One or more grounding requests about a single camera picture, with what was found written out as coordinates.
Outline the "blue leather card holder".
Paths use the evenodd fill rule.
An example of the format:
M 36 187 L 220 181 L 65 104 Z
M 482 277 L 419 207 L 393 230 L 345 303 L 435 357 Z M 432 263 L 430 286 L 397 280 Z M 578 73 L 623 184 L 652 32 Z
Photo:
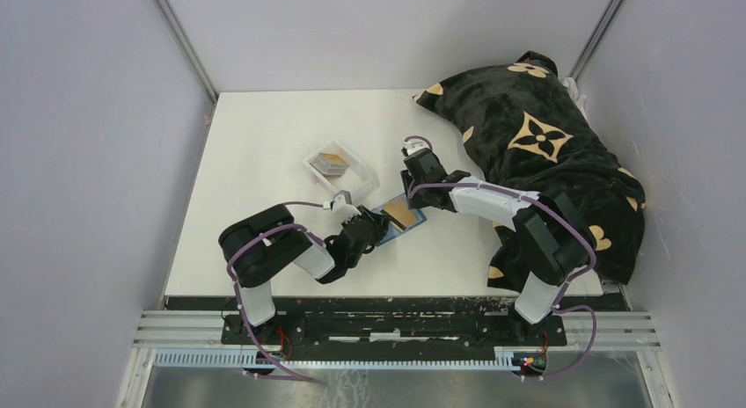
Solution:
M 397 198 L 397 197 L 399 197 L 399 196 L 405 196 L 405 197 L 406 197 L 406 195 L 405 195 L 404 193 L 402 193 L 402 194 L 400 194 L 400 195 L 398 195 L 398 196 L 396 196 L 396 197 L 394 197 L 394 198 Z M 384 214 L 382 214 L 382 213 L 381 213 L 381 210 L 382 210 L 382 206 L 383 206 L 383 204 L 381 204 L 381 205 L 379 205 L 379 206 L 375 207 L 375 208 L 374 208 L 374 209 L 372 210 L 372 212 L 373 212 L 373 213 L 375 213 L 375 214 L 378 214 L 378 215 L 384 215 Z M 391 222 L 391 219 L 390 219 L 390 218 L 389 218 L 389 217 L 388 217 L 387 215 L 384 215 L 385 217 L 387 217 L 387 218 L 389 219 L 389 229 L 387 230 L 387 232 L 386 232 L 386 234 L 384 235 L 384 237 L 383 237 L 383 238 L 382 238 L 382 239 L 381 239 L 381 240 L 380 240 L 380 241 L 379 241 L 379 242 L 377 243 L 377 245 L 378 245 L 378 246 L 382 246 L 382 245 L 385 245 L 385 244 L 389 243 L 390 241 L 393 241 L 393 240 L 395 240 L 396 238 L 398 238 L 398 237 L 400 237 L 400 236 L 402 236 L 402 235 L 406 234 L 407 232 L 409 232 L 409 231 L 411 231 L 411 230 L 413 230 L 413 229 L 417 228 L 417 227 L 418 227 L 419 225 L 423 224 L 423 223 L 424 223 L 424 222 L 425 222 L 425 221 L 427 220 L 427 217 L 426 217 L 426 216 L 425 216 L 425 215 L 424 215 L 424 214 L 422 213 L 422 211 L 421 211 L 420 209 L 418 209 L 418 208 L 412 208 L 412 209 L 413 209 L 413 210 L 415 210 L 415 211 L 416 211 L 416 212 L 418 213 L 418 217 L 419 217 L 419 220 L 420 220 L 420 221 L 419 221 L 419 222 L 418 222 L 418 223 L 417 223 L 417 224 L 416 224 L 415 226 L 413 226 L 413 227 L 412 227 L 412 228 L 410 228 L 410 229 L 407 229 L 407 230 L 406 230 L 406 231 L 404 231 L 404 232 L 401 232 L 401 231 L 397 230 L 397 229 L 396 229 L 396 228 L 394 227 L 393 223 Z

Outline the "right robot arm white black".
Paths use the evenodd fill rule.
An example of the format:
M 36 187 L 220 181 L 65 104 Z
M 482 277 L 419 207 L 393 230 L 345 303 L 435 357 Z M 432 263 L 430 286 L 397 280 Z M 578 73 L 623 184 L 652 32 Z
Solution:
M 561 192 L 520 191 L 486 182 L 465 171 L 446 172 L 426 144 L 402 148 L 401 178 L 411 208 L 438 208 L 476 215 L 511 230 L 528 269 L 508 334 L 529 345 L 544 331 L 543 320 L 559 306 L 569 284 L 596 264 L 587 223 Z

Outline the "black blanket with beige flowers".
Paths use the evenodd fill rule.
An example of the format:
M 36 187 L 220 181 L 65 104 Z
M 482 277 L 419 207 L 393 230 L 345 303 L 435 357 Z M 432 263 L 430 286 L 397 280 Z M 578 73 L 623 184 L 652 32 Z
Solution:
M 530 51 L 469 69 L 414 101 L 459 131 L 487 182 L 566 193 L 589 227 L 598 276 L 630 281 L 645 232 L 644 188 L 591 129 L 551 58 Z

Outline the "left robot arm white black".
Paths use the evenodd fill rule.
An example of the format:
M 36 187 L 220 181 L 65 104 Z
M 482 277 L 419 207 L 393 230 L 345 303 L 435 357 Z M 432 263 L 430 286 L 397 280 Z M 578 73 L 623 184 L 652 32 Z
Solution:
M 339 233 L 320 239 L 296 222 L 286 204 L 278 204 L 226 228 L 218 244 L 246 336 L 259 344 L 274 337 L 271 280 L 285 267 L 298 266 L 321 284 L 337 281 L 382 242 L 390 226 L 388 215 L 357 206 Z

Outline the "gold card with black stripe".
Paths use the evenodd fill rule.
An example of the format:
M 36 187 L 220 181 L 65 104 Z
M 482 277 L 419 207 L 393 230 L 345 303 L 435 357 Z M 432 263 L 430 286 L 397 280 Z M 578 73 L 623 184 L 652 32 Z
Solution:
M 420 221 L 418 213 L 409 208 L 405 196 L 399 196 L 383 204 L 381 213 L 387 215 L 394 227 L 401 232 L 412 228 Z

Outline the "clear plastic tray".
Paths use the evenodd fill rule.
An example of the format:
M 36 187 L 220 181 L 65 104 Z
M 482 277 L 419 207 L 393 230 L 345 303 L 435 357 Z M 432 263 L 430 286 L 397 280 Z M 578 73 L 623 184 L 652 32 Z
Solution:
M 346 172 L 339 177 L 325 177 L 316 171 L 310 161 L 319 152 L 333 153 L 342 157 L 347 163 Z M 380 185 L 376 174 L 348 146 L 341 142 L 329 141 L 313 150 L 303 159 L 303 166 L 310 172 L 313 180 L 331 195 L 341 190 L 351 192 L 353 201 L 362 201 L 376 191 Z

